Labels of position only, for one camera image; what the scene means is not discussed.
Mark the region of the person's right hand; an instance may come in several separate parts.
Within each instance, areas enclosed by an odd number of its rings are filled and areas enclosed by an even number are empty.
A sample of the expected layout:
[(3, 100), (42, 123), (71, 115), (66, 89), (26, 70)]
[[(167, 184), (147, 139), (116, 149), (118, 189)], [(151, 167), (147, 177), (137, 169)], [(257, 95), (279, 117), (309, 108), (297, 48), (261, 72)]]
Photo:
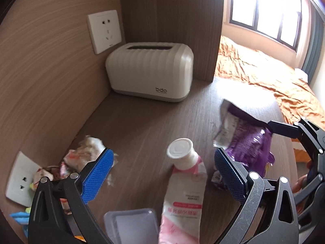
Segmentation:
[[(310, 170), (313, 166), (313, 163), (311, 160), (309, 160), (307, 163), (306, 163), (306, 167)], [(301, 176), (297, 181), (296, 183), (292, 186), (292, 192), (293, 193), (297, 193), (299, 192), (300, 190), (302, 190), (303, 188), (303, 184), (306, 183), (307, 181), (307, 174)]]

